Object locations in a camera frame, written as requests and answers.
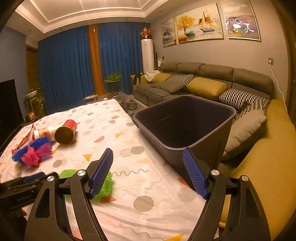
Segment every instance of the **houndstooth pillow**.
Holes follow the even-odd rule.
[[[244,108],[239,113],[236,121],[251,110],[263,110],[266,112],[269,104],[270,104],[270,101],[268,99],[260,98],[260,99],[256,100],[255,102],[249,104],[246,108]]]
[[[182,82],[185,84],[184,90],[186,90],[186,86],[190,83],[191,80],[194,79],[193,74],[186,74],[186,75],[172,75],[168,78],[167,81],[177,81]]]
[[[263,110],[266,111],[269,106],[269,100],[262,98],[258,95],[240,91],[237,89],[228,89],[222,95],[220,95],[219,100],[222,104],[230,105],[237,111],[240,111],[244,102],[254,103],[255,101],[261,99]]]

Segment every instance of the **curtain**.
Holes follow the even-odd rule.
[[[98,43],[98,25],[92,24],[89,26],[89,46],[91,52],[91,66],[94,79],[94,87],[98,95],[106,94],[100,63],[99,43]]]
[[[103,80],[114,72],[121,74],[121,90],[132,94],[130,75],[143,71],[141,36],[149,23],[115,22],[99,23],[99,52]]]
[[[49,114],[82,105],[86,96],[95,94],[88,28],[74,28],[39,42],[39,78]]]

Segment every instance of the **black tv screen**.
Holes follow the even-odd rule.
[[[23,122],[17,99],[15,80],[0,82],[0,155],[6,140],[14,134]]]

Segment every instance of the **trash can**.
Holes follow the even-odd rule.
[[[194,189],[182,153],[190,147],[212,169],[219,165],[236,110],[197,96],[180,96],[137,112],[140,131]]]

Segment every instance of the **wall outlet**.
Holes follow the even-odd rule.
[[[273,58],[269,58],[269,57],[268,57],[268,64],[269,64],[269,60],[271,60],[271,64],[274,65],[274,60],[273,60]]]

